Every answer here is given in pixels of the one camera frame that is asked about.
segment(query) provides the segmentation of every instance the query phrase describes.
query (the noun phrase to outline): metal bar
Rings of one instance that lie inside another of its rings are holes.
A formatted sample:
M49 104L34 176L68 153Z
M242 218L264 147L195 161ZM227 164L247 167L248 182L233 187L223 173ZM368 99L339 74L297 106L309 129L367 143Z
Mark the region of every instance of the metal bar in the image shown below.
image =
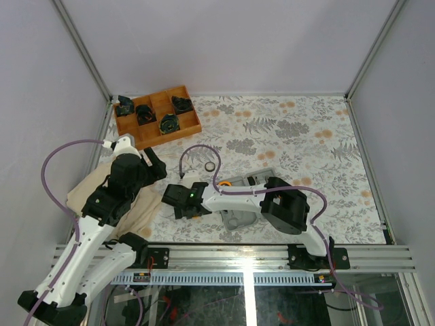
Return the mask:
M414 325L434 325L416 275L399 273L399 280Z
M368 183L370 185L370 188L372 190L373 194L373 200L375 201L376 208L378 210L379 218L381 219L381 223L383 224L384 228L387 228L387 231L389 232L389 235L391 236L393 244L396 243L396 237L394 236L394 232L392 230L392 224L390 221L390 218L388 217L387 208L385 205L385 202L382 198L381 191L379 189L379 184L375 175L375 171L372 167L372 162L370 160L370 157L368 155L368 152L366 151L366 144L364 142L364 139L362 138L361 128L358 124L358 120L355 114L355 110L353 110L352 102L351 100L347 101L346 103L347 110L349 112L349 118L351 120L351 125L353 127L353 131L355 133L356 142L358 144L358 148L361 153L361 159L362 163L364 165L364 168L366 169L367 179Z
M114 98L117 98L117 95L122 95L122 96L127 96L129 98L135 98L135 97L140 97L140 96L147 96L151 93L152 91L150 90L149 92L145 92L144 93L123 93L123 94L113 94ZM337 96L337 97L345 97L346 93L343 92L276 92L276 93L270 93L270 92L227 92L227 93L222 93L222 92L217 92L217 93L212 93L212 92L189 92L191 97L199 97L199 96L263 96L263 97L268 97L268 96L307 96L307 97L311 97L311 96Z
M113 111L112 104L110 102L107 102L104 110L104 116L99 125L98 132L97 132L96 139L99 141L102 141L106 136L107 129L109 128L112 111ZM92 154L88 166L86 168L84 177L87 176L89 173L91 173L98 166L98 162L102 150L103 147L101 145L99 144L93 145Z
M354 290L355 292L358 292L358 291L359 291L358 288L357 288L356 286L352 286L352 287L353 287L353 290ZM357 299L359 299L359 300L362 301L362 297L361 297L361 295L359 295L359 294L355 294L354 296L355 296ZM358 318L359 318L360 325L361 325L361 326L368 326L368 323L367 323L367 316L366 316L366 311L365 311L363 305L360 304L360 303L358 303L358 302L356 302L356 301L355 301L355 304L356 304L356 308L357 308L357 311L358 311Z
M364 62L362 63L362 66L360 70L358 71L355 79L353 80L352 84L350 85L348 91L346 92L346 98L352 98L352 96L355 94L356 89L358 88L360 82L362 81L363 77L365 76L370 64L373 61L373 58L376 56L376 53L381 48L385 38L387 37L389 31L391 30L394 22L396 21L397 17L399 16L400 12L402 12L404 6L408 0L397 0L394 4L393 8L391 9L391 12L389 13L387 20L384 22L381 30L379 31L379 34L377 35L375 42L373 42L372 47L368 51L368 54L366 58L364 59Z
M294 272L288 266L287 246L246 246L228 245L214 246L212 244L180 245L164 244L169 248L170 272L240 272L251 268L256 272ZM407 246L388 245L339 245L347 249L350 270L337 270L340 274L352 273L396 273L415 272L414 261ZM60 257L65 245L58 245L54 263ZM110 250L101 247L90 267L99 263Z
M356 303L355 300L353 300L350 296L347 296L347 300L349 301L349 307L356 306L357 303ZM360 325L361 325L361 322L360 322L360 318L359 318L358 307L357 307L356 309L352 310L352 311L351 311L351 314L352 314L352 321L353 321L353 324L354 324L355 326L360 326Z
M95 83L97 84L97 87L99 88L101 94L106 99L106 101L111 100L111 92L107 88L103 78L101 77L100 73L98 72L97 67L94 64L94 61L92 60L91 56L89 55L88 50L86 49L86 46L84 45L82 38L80 37L80 34L78 33L74 22L72 21L67 8L63 4L62 0L51 0L54 8L58 12L60 19L62 20L64 26L67 29L68 34L71 36L73 43L75 47L77 48L80 56L82 57L85 65L88 67L88 70L94 78Z

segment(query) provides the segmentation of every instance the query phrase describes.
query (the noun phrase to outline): cable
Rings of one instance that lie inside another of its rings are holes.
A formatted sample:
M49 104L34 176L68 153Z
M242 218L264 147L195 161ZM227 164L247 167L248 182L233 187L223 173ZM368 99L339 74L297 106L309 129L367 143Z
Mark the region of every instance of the cable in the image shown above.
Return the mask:
M302 268L302 267L297 266L297 265L295 265L295 264L292 264L292 266L295 266L295 267L298 268L299 270L304 270L305 272L311 272L311 273L314 273L314 272L319 272L319 271L320 271L320 268L318 268L318 269L316 269L316 270L308 270L308 269L306 269L306 268Z
M337 311L354 311L357 308L356 306L352 307L352 308L337 308L337 307L331 306L330 304L326 304L326 306L331 308L331 309L337 310Z
M106 301L106 305L105 305L105 307L103 307L103 326L107 326L107 324L106 324L106 310L107 310L107 306L108 306L108 304L109 304L109 299L110 299L110 297L111 297L111 295L114 293L114 291L115 291L115 289L116 289L117 287L114 287L111 291L110 291L110 294L109 294L109 296L107 297L107 301ZM141 296L134 290L134 289L132 289L131 287L127 287L126 288L126 290L129 290L129 291L131 291L131 293L133 293L135 296L136 296L136 298L137 298L137 301L139 302L139 318L137 319L137 322L136 322L136 325L135 326L141 326L141 323L142 323L142 316L143 316L143 305L142 305L142 299L141 299Z
M190 151L193 148L196 147L205 147L210 149L216 156L217 156L217 168L215 171L215 174L213 175L213 187L215 188L215 190L223 195L254 195L253 192L228 192L225 190L222 190L218 187L216 179L218 177L218 173L219 173L219 169L222 165L222 160L221 157L218 153L218 151L214 148L212 148L212 146L208 146L208 145L203 145L203 144L197 144L197 145L193 145L190 146L189 148L187 148L181 155L180 159L179 159L179 176L182 178L184 176L183 173L183 157L186 155L186 153L188 151ZM305 190L308 192L313 192L314 194L318 195L322 201L324 202L323 207L321 208L321 210L314 215L314 217L310 220L310 224L311 226L313 226L313 229L319 234L320 238L322 239L323 243L325 244L325 248L326 248L326 256L328 257L328 262L329 262L329 266L331 269L331 273L334 276L334 278L336 279L337 283L342 287L343 290L340 291L344 291L347 295L349 295L352 299L354 299L356 302L358 302L359 304L362 304L363 306L369 308L369 309L373 309L373 310L382 310L384 308L383 304L381 302L379 302L376 298L373 298L365 293L358 293L358 292L353 292L348 290L344 284L342 284L342 282L338 279L337 273L335 272L334 269L334 264L332 263L332 259L331 259L331 252L329 250L329 245L328 245L328 241L326 240L324 234L321 232L321 230L314 225L314 222L316 219L318 219L320 217L320 215L322 215L324 213L324 211L326 210L326 207L328 206L328 202L326 200L325 195L323 195L319 190L310 188L310 187L304 187L301 185L297 185L297 186L293 186L293 185L289 185L289 186L284 186L284 187L275 187L275 188L270 188L270 189L264 189L264 190L259 190L258 192L255 192L255 195L259 195L259 194L267 194L269 192L279 192L279 191L285 191L285 190ZM363 302L362 300L358 299L356 296L354 296L354 294L357 295L361 295L364 297L368 297L370 298L372 301L376 302L378 304L378 306L372 306L370 304L367 304L365 302Z
M50 188L47 185L47 181L46 181L46 169L47 169L47 164L48 162L51 160L51 158L59 151L61 151L62 149L72 146L72 145L76 145L76 144L81 144L81 143L96 143L96 144L104 144L104 142L102 141L96 141L94 139L82 139L80 141L72 141L70 143L66 143L58 148L56 148L54 151L52 151L50 154L48 154L46 160L43 162L42 164L42 168L41 168L41 182L42 182L42 186L44 188L44 190L46 191L48 197L50 197L50 199L65 213L68 215L68 217L71 219L71 221L73 222L73 226L74 226L74 232L75 232L75 244L73 245L73 248L71 250L71 252L68 254L65 262L63 263L63 265L60 267L59 271L57 272L56 275L54 275L52 281L50 282L50 284L48 285L48 288L51 289L53 288L53 286L56 284L57 280L60 278L60 276L62 275L63 271L65 270L65 268L67 268L69 262L71 261L71 259L74 256L74 253L77 251L78 248L78 243L80 241L80 228L79 228L79 224L77 222L77 220L75 219L74 214L65 206L63 206L57 199L56 197L54 197L53 193L50 191ZM24 326L27 326L30 323L30 320L32 319L33 314L35 314L35 311L38 309L39 305L43 302L43 300L46 298L47 294L49 293L49 290L45 290L41 297L39 297L39 299L36 301L35 305L30 309L29 313L27 314L26 320L24 321Z
M163 317L165 316L165 314L168 312L169 308L171 307L171 301L169 301L168 306L166 307L166 309L164 310L162 316L160 317L160 319L157 322L157 326L159 326L159 324L162 322Z
M153 266L154 266L154 257L151 256L150 258L148 258L148 270L150 270L150 280L151 280L151 271Z
M115 245L119 243L118 239L111 239L109 241L103 242L104 247L106 247L109 250L113 250L113 248L110 245Z

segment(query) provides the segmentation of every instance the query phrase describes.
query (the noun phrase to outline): black bracket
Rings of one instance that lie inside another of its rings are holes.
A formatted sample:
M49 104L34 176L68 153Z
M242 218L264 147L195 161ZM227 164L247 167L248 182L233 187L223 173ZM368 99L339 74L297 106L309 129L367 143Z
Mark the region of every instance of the black bracket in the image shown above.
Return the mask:
M169 248L149 248L147 261L153 261L153 270L167 270L169 265Z
M288 245L288 261L291 270L305 270L316 272L318 270L329 270L327 257L315 257L308 254L305 247L297 244ZM346 248L332 248L332 263L335 270L350 270L349 256Z

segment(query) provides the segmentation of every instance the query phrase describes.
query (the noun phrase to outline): beige cloth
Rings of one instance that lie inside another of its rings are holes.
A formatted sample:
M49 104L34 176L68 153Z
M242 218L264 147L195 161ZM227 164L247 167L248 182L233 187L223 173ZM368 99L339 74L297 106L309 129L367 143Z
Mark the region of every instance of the beige cloth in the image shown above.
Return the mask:
M68 193L67 206L79 216L82 215L83 206L89 195L110 174L110 166L111 162L98 165L77 187ZM151 232L146 230L146 226L156 216L160 209L161 200L162 196L153 192L150 187L142 188L136 200L131 204L131 210L121 218L112 232L111 238L119 238L127 232L135 233L144 238L150 236Z

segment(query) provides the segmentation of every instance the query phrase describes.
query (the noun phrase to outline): red wire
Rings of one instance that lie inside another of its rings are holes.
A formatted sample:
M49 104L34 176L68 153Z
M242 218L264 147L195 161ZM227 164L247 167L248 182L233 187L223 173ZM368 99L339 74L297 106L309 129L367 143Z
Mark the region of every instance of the red wire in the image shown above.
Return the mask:
M278 319L281 323L286 325L293 325L295 323L295 321L293 321L292 319L284 318L283 314L281 314L280 312L278 312Z
M148 258L148 270L150 270L150 278L151 278L151 271L152 271L152 266L154 265L154 257L150 257Z
M335 271L336 266L337 266L337 263L334 261L334 265L332 265L332 266L334 267L333 270ZM333 270L330 269L329 275L332 275L332 274L333 274Z

